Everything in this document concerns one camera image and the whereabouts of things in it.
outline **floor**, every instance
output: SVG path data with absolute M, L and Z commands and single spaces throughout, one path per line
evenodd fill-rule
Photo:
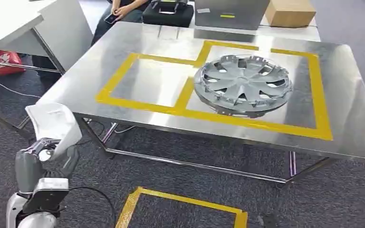
M 93 30 L 101 9 L 107 3 L 105 0 L 80 2 Z M 322 40 L 349 44 L 365 80 L 365 0 L 312 2 L 318 12 L 317 24 Z M 0 82 L 27 94 L 41 95 L 44 90 L 36 72 L 31 70 L 0 77 Z M 0 114 L 10 121 L 20 122 L 26 115 L 23 107 L 35 101 L 0 87 Z M 111 144 L 123 150 L 201 161 L 244 171 L 276 176 L 288 173 L 287 153 L 238 142 L 134 128 L 113 136 Z M 0 227 L 5 226 L 6 202 L 17 190 L 14 155 L 27 145 L 27 141 L 0 126 Z M 282 228 L 365 227 L 363 162 L 337 162 L 280 190 L 269 182 L 122 155 L 109 160 L 91 143 L 79 146 L 79 151 L 82 158 L 71 185 L 104 191 L 114 202 L 117 215 L 128 194 L 142 186 L 247 211 L 248 227 L 251 228 L 262 227 L 257 217 L 264 213 L 274 214 Z M 315 159 L 318 158 L 299 155 L 298 164 L 304 167 Z M 60 219 L 61 228 L 109 227 L 110 209 L 106 201 L 93 192 L 71 192 L 64 205 L 67 209 Z M 227 212 L 145 195 L 139 199 L 129 227 L 232 227 L 233 222 L 234 217 Z

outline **yellow tape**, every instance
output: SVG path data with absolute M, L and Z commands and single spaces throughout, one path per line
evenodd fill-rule
M 178 111 L 185 110 L 193 91 L 194 91 L 194 80 L 192 77 L 188 77 L 184 87 L 182 88 L 180 96 L 178 97 L 177 102 L 175 103 L 174 108 L 176 108 Z
M 235 18 L 236 16 L 234 15 L 225 15 L 225 14 L 222 14 L 221 15 L 221 18 Z
M 141 193 L 151 195 L 151 196 L 166 198 L 166 199 L 170 199 L 170 200 L 176 200 L 176 201 L 180 201 L 180 202 L 184 202 L 184 203 L 191 203 L 191 204 L 195 204 L 195 205 L 199 205 L 199 206 L 203 206 L 203 207 L 207 207 L 207 208 L 223 210 L 223 211 L 227 211 L 230 213 L 242 213 L 243 212 L 242 210 L 237 209 L 237 208 L 231 208 L 231 207 L 227 207 L 227 206 L 216 204 L 216 203 L 209 203 L 209 202 L 198 200 L 198 199 L 192 199 L 192 198 L 187 198 L 187 197 L 183 197 L 183 196 L 172 195 L 172 194 L 159 192 L 159 191 L 141 189 Z
M 248 213 L 242 212 L 236 215 L 234 220 L 234 228 L 246 228 L 247 227 Z
M 308 59 L 308 68 L 310 73 L 311 96 L 313 100 L 314 116 L 316 128 L 325 140 L 333 140 L 331 127 L 329 123 L 327 106 L 325 103 L 324 86 L 322 84 L 321 69 L 318 55 L 308 52 L 271 49 L 273 53 L 304 56 Z
M 261 120 L 241 118 L 235 116 L 225 116 L 214 113 L 206 113 L 194 110 L 187 110 L 186 106 L 191 98 L 192 92 L 194 90 L 194 84 L 192 77 L 188 77 L 185 85 L 175 103 L 174 107 L 168 107 L 163 105 L 155 105 L 149 103 L 138 102 L 134 100 L 127 100 L 122 98 L 114 98 L 111 97 L 111 91 L 115 89 L 116 85 L 120 82 L 122 77 L 127 73 L 128 69 L 131 67 L 135 60 L 139 59 L 151 59 L 155 61 L 162 62 L 170 62 L 170 63 L 178 63 L 185 65 L 193 65 L 194 67 L 201 67 L 205 64 L 207 56 L 209 55 L 212 46 L 222 46 L 228 48 L 240 48 L 247 50 L 258 50 L 259 48 L 256 46 L 250 45 L 242 45 L 242 44 L 233 44 L 233 43 L 225 43 L 218 41 L 210 41 L 206 40 L 203 43 L 202 49 L 199 52 L 199 55 L 196 60 L 187 60 L 187 59 L 177 59 L 170 57 L 160 57 L 160 56 L 151 56 L 145 54 L 130 54 L 125 62 L 120 66 L 120 68 L 116 71 L 114 76 L 108 81 L 108 83 L 103 87 L 103 89 L 97 94 L 96 100 L 98 102 L 116 105 L 125 108 L 132 109 L 141 109 L 151 112 L 165 113 L 176 116 L 183 116 L 188 118 L 201 119 L 205 121 L 213 121 L 223 124 L 231 124 L 237 126 L 251 127 L 256 129 L 262 129 L 267 131 L 274 131 L 278 133 L 286 133 L 293 134 L 311 138 L 318 138 L 323 140 L 332 140 L 332 133 L 329 124 L 329 117 L 327 114 L 327 108 L 325 106 L 324 99 L 324 89 L 321 80 L 321 71 L 319 67 L 318 56 L 313 53 L 307 52 L 297 52 L 290 50 L 279 50 L 279 49 L 271 49 L 271 52 L 287 54 L 287 55 L 296 55 L 296 56 L 304 56 L 308 59 L 309 69 L 310 69 L 310 82 L 311 82 L 311 93 L 313 98 L 313 107 L 315 112 L 315 120 L 316 120 L 316 129 L 286 125 L 286 124 L 278 124 L 271 123 Z
M 118 218 L 115 228 L 127 228 L 131 221 L 132 214 L 134 213 L 136 203 L 138 202 L 140 191 L 136 190 L 134 193 L 129 194 L 126 199 L 124 208 L 122 208 L 121 215 Z
M 126 60 L 121 64 L 116 73 L 111 77 L 111 79 L 107 82 L 107 84 L 101 89 L 100 93 L 96 96 L 96 100 L 98 102 L 105 101 L 110 97 L 111 92 L 117 84 L 121 81 L 124 75 L 127 73 L 129 68 L 131 68 L 132 64 L 138 58 L 138 54 L 132 53 L 128 55 Z
M 160 62 L 166 63 L 178 63 L 178 64 L 185 64 L 185 65 L 194 65 L 196 62 L 194 60 L 187 60 L 181 58 L 170 58 L 170 57 L 162 57 L 162 56 L 151 56 L 151 55 L 144 55 L 144 54 L 137 54 L 139 59 L 152 59 Z
M 221 47 L 227 47 L 227 48 L 239 48 L 239 49 L 245 49 L 245 50 L 259 50 L 259 47 L 257 47 L 257 46 L 243 45 L 243 44 L 232 44 L 232 43 L 226 43 L 226 42 L 206 40 L 206 41 L 203 42 L 202 49 L 199 52 L 199 55 L 196 59 L 196 63 L 194 64 L 194 67 L 200 68 L 205 64 L 206 59 L 208 58 L 208 55 L 211 52 L 212 46 L 221 46 Z
M 198 200 L 198 199 L 192 199 L 192 198 L 188 198 L 188 197 L 177 196 L 177 195 L 172 195 L 169 193 L 164 193 L 164 192 L 160 192 L 160 191 L 154 191 L 154 190 L 149 190 L 149 189 L 144 189 L 142 187 L 138 187 L 136 189 L 136 191 L 134 193 L 130 194 L 128 196 L 128 198 L 126 199 L 124 208 L 121 211 L 121 214 L 119 216 L 119 219 L 117 221 L 117 225 L 115 226 L 115 228 L 127 228 L 128 227 L 129 222 L 131 221 L 132 214 L 135 210 L 136 203 L 139 200 L 140 194 L 157 196 L 157 197 L 166 198 L 166 199 L 170 199 L 170 200 L 176 200 L 176 201 L 180 201 L 180 202 L 184 202 L 184 203 L 190 203 L 190 204 L 194 204 L 194 205 L 198 205 L 198 206 L 202 206 L 202 207 L 213 208 L 216 210 L 222 210 L 222 211 L 234 213 L 234 214 L 236 214 L 236 218 L 234 220 L 234 228 L 246 228 L 247 227 L 248 214 L 247 214 L 247 212 L 243 212 L 240 209 L 232 208 L 232 207 L 228 207 L 228 206 L 224 206 L 224 205 L 216 204 L 216 203 L 209 203 L 209 202 Z

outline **black case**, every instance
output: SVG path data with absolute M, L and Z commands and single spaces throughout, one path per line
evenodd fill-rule
M 194 8 L 186 2 L 153 0 L 143 13 L 143 21 L 145 24 L 188 28 L 194 15 Z

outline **metal frame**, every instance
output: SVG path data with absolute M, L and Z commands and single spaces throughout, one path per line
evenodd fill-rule
M 107 132 L 107 134 L 101 140 L 97 136 L 97 134 L 93 131 L 93 129 L 89 126 L 89 124 L 86 122 L 86 120 L 84 118 L 77 118 L 77 121 L 81 127 L 86 129 L 86 131 L 88 132 L 89 136 L 91 137 L 93 143 L 96 144 L 100 148 L 100 150 L 109 157 L 113 157 L 114 154 L 123 154 L 123 155 L 128 155 L 128 156 L 132 156 L 132 157 L 136 157 L 136 158 L 145 158 L 145 159 L 149 159 L 149 160 L 157 161 L 157 162 L 166 162 L 166 163 L 171 163 L 171 164 L 176 164 L 176 165 L 183 165 L 183 166 L 213 170 L 213 171 L 218 171 L 218 172 L 223 172 L 223 173 L 228 173 L 228 174 L 234 174 L 234 175 L 239 175 L 239 176 L 244 176 L 244 177 L 250 177 L 250 178 L 255 178 L 258 180 L 272 181 L 272 182 L 281 183 L 284 185 L 294 183 L 294 182 L 298 181 L 299 179 L 302 179 L 305 176 L 337 161 L 337 159 L 333 159 L 333 158 L 323 158 L 323 159 L 317 161 L 316 163 L 314 163 L 313 165 L 308 166 L 307 168 L 303 169 L 302 171 L 297 172 L 296 171 L 296 154 L 295 154 L 295 152 L 289 152 L 290 177 L 287 179 L 283 179 L 283 178 L 271 177 L 271 176 L 266 176 L 266 175 L 260 175 L 260 174 L 256 174 L 256 173 L 231 170 L 231 169 L 226 169 L 226 168 L 221 168 L 221 167 L 216 167 L 216 166 L 210 166 L 210 165 L 204 165 L 204 164 L 198 164 L 198 163 L 192 163 L 192 162 L 185 162 L 185 161 L 179 161 L 179 160 L 174 160 L 174 159 L 155 157 L 155 156 L 146 155 L 146 154 L 127 152 L 127 151 L 107 148 L 106 142 L 108 141 L 111 134 L 114 132 L 114 129 L 116 128 L 117 123 L 114 123 L 111 126 L 110 130 Z
M 63 75 L 65 73 L 65 69 L 63 68 L 63 66 L 61 65 L 61 63 L 59 62 L 59 60 L 55 57 L 54 53 L 49 48 L 48 44 L 45 42 L 45 40 L 43 39 L 43 37 L 39 34 L 39 32 L 35 28 L 32 28 L 30 31 L 34 35 L 34 37 L 37 39 L 37 42 L 44 49 L 44 51 L 48 55 L 48 58 L 51 60 L 52 64 L 55 66 L 55 68 L 57 70 L 40 68 L 40 67 L 35 67 L 35 66 L 11 64 L 11 63 L 0 63 L 0 65 L 2 65 L 2 66 L 8 66 L 8 67 L 17 67 L 17 68 L 24 68 L 24 69 L 40 70 L 40 71 L 49 71 L 49 72 L 60 73 L 60 74 Z M 32 135 L 30 135 L 28 132 L 26 132 L 23 129 L 29 121 L 30 121 L 30 118 L 29 117 L 26 117 L 18 126 L 16 126 L 16 125 L 14 125 L 12 123 L 9 123 L 8 121 L 6 121 L 5 119 L 3 119 L 2 117 L 0 117 L 0 123 L 2 125 L 4 125 L 5 127 L 7 127 L 8 129 L 11 129 L 11 130 L 16 131 L 20 136 L 22 136 L 25 139 L 30 139 L 30 138 L 33 137 Z

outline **person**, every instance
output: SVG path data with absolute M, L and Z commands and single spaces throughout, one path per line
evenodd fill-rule
M 94 45 L 117 21 L 142 23 L 142 14 L 148 5 L 148 0 L 113 0 L 113 4 L 105 10 L 101 19 L 98 21 L 92 45 Z M 111 13 L 117 16 L 114 24 L 109 24 L 104 21 Z

